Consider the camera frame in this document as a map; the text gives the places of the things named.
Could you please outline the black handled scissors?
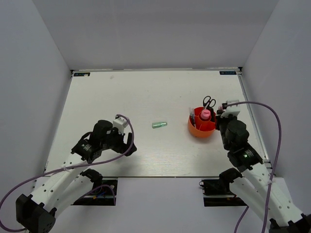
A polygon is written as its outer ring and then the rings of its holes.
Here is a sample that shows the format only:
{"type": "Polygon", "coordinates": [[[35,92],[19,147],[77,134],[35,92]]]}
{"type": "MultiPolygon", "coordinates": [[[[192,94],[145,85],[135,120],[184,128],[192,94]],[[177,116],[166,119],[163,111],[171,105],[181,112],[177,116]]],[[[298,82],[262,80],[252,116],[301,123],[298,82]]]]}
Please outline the black handled scissors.
{"type": "Polygon", "coordinates": [[[215,106],[216,100],[211,96],[205,96],[203,99],[203,107],[205,109],[211,109],[215,106]]]}

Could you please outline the blue ink pen refill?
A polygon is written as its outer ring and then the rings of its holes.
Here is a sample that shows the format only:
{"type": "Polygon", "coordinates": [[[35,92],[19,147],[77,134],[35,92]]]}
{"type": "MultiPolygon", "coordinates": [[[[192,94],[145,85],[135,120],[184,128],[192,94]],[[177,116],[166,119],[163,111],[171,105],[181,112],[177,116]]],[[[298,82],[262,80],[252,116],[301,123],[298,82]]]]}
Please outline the blue ink pen refill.
{"type": "Polygon", "coordinates": [[[191,119],[191,117],[195,115],[192,108],[189,108],[189,114],[190,114],[190,122],[191,122],[191,124],[192,124],[192,119],[191,119]]]}

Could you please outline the green transparent plastic case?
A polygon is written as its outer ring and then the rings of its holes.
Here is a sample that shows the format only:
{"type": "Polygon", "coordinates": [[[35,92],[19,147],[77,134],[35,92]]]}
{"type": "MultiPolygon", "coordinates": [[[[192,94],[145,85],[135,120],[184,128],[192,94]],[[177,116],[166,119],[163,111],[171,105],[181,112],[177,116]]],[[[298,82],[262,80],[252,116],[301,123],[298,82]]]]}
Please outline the green transparent plastic case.
{"type": "Polygon", "coordinates": [[[153,129],[157,129],[157,128],[161,128],[161,127],[165,127],[165,126],[167,126],[167,122],[166,121],[152,123],[152,128],[153,129]]]}

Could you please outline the yellow capped black highlighter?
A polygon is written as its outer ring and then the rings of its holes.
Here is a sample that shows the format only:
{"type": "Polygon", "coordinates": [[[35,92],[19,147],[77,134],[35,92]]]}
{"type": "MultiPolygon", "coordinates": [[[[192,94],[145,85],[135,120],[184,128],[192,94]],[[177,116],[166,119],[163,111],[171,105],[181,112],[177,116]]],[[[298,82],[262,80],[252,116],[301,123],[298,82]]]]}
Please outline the yellow capped black highlighter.
{"type": "Polygon", "coordinates": [[[214,113],[213,108],[210,108],[210,113],[211,113],[211,119],[210,119],[210,121],[211,121],[211,122],[215,122],[215,113],[214,113]]]}

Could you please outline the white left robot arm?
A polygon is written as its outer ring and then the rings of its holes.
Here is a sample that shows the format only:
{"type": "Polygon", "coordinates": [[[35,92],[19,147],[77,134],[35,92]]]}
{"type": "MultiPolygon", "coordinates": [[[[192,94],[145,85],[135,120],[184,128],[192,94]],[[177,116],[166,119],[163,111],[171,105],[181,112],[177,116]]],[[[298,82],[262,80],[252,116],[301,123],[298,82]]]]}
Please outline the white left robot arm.
{"type": "Polygon", "coordinates": [[[58,171],[49,173],[49,178],[31,194],[18,197],[18,223],[31,233],[48,233],[67,207],[79,198],[99,193],[103,176],[90,166],[96,164],[104,150],[112,150],[120,157],[137,150],[133,131],[124,140],[128,126],[129,119],[122,115],[116,115],[112,122],[99,120],[79,139],[58,171]]]}

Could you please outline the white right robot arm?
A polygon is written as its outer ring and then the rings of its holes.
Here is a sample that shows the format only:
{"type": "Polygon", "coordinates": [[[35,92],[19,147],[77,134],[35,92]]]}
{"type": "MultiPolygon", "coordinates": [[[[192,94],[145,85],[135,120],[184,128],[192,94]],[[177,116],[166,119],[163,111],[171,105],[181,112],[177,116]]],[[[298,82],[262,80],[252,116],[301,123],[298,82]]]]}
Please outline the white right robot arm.
{"type": "Polygon", "coordinates": [[[219,175],[224,193],[234,193],[262,220],[262,230],[271,233],[309,233],[311,216],[304,214],[287,198],[261,156],[248,143],[246,125],[236,116],[216,115],[224,149],[233,167],[219,175]]]}

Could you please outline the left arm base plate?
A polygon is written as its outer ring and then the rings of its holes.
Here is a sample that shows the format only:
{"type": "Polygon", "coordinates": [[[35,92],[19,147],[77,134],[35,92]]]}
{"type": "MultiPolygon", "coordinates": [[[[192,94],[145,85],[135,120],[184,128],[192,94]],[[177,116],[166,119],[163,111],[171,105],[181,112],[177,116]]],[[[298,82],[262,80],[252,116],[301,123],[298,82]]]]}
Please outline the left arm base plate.
{"type": "Polygon", "coordinates": [[[98,187],[93,192],[79,198],[73,206],[115,206],[117,200],[118,179],[102,179],[101,183],[94,184],[92,189],[98,187]]]}

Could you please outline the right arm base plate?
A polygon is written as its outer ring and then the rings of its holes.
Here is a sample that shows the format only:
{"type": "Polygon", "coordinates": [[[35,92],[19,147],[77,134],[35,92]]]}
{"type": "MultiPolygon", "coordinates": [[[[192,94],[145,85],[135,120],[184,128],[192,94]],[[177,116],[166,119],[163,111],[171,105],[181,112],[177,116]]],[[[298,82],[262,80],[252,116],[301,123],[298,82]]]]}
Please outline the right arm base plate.
{"type": "Polygon", "coordinates": [[[225,191],[217,179],[203,179],[199,182],[203,191],[205,207],[238,207],[246,204],[231,191],[225,191]]]}

